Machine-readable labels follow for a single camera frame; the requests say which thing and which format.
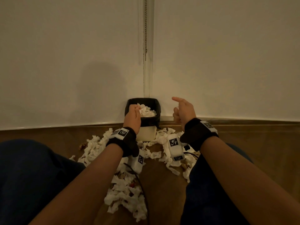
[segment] forearm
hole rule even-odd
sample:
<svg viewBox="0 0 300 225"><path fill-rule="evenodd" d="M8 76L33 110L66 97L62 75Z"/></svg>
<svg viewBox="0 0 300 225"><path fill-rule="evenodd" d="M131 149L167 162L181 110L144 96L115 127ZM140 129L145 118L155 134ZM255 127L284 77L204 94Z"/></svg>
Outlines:
<svg viewBox="0 0 300 225"><path fill-rule="evenodd" d="M116 144L104 151L62 190L30 223L92 224L107 194L123 151Z"/></svg>
<svg viewBox="0 0 300 225"><path fill-rule="evenodd" d="M230 199L252 225L300 221L300 204L222 140L210 137L200 151Z"/></svg>

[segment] wrist-mounted device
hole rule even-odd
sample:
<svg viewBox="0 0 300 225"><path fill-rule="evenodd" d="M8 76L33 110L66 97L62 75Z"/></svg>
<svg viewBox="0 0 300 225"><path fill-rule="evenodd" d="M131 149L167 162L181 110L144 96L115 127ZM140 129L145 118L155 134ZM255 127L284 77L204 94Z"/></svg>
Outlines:
<svg viewBox="0 0 300 225"><path fill-rule="evenodd" d="M206 139L218 136L218 131L207 121L193 118L185 125L185 132L180 142L189 144L195 151L199 151Z"/></svg>
<svg viewBox="0 0 300 225"><path fill-rule="evenodd" d="M123 157L132 155L137 157L139 155L139 147L136 142L137 135L134 130L130 127L123 127L114 131L109 136L109 141L106 146L109 144L117 144L123 150Z"/></svg>

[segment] leg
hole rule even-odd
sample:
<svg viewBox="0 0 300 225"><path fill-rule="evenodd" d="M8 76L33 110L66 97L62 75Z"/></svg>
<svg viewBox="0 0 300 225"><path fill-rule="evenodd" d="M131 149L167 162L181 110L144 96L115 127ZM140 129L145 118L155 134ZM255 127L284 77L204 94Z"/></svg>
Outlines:
<svg viewBox="0 0 300 225"><path fill-rule="evenodd" d="M228 146L252 162L241 149L231 144ZM202 155L190 173L181 224L249 224Z"/></svg>
<svg viewBox="0 0 300 225"><path fill-rule="evenodd" d="M0 143L0 224L28 224L84 168L33 140Z"/></svg>

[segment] wire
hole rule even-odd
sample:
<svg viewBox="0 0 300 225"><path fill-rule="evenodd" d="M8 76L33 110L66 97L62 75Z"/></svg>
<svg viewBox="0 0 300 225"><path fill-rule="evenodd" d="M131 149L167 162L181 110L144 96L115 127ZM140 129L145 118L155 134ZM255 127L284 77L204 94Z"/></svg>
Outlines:
<svg viewBox="0 0 300 225"><path fill-rule="evenodd" d="M197 159L199 159L199 157L197 155L195 155L193 153L190 153L190 152L187 152L187 151L185 151L183 154L191 154L191 155L195 156Z"/></svg>
<svg viewBox="0 0 300 225"><path fill-rule="evenodd" d="M124 163L124 164L130 168L130 170L133 172L133 174L135 175L135 177L137 178L137 181L139 182L139 184L140 184L140 186L141 186L143 195L144 195L144 197L145 197L145 204L146 204L146 208L147 208L147 223L148 223L148 225L149 225L149 224L150 224L150 219L149 219L149 207L148 207L148 201L147 201L147 197L146 197L144 188L143 188L143 186L142 186L142 184L141 184L141 181L140 181L139 177L137 176L137 173L131 168L130 165L128 165L127 163Z"/></svg>

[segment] brown floor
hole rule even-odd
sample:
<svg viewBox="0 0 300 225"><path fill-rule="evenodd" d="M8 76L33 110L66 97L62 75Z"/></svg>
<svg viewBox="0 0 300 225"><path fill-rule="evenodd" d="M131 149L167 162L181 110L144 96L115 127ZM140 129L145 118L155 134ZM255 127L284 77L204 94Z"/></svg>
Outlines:
<svg viewBox="0 0 300 225"><path fill-rule="evenodd" d="M253 125L252 122L220 122L213 125L218 129L221 139L244 150L261 170L300 201L300 124L256 124L259 125ZM179 126L172 123L161 123L161 126L180 130ZM92 135L101 136L108 128L89 126L0 131L0 142L17 138L33 139L67 158L72 155L78 158L82 153L78 151L78 146L86 139L91 139ZM150 148L151 151L161 149L161 145ZM143 167L140 179L149 202L151 224L179 224L185 201L186 180L182 175L172 174L158 160L146 159L145 162L147 165ZM119 207L115 214L109 214L107 208L103 204L94 224L136 224L126 209Z"/></svg>

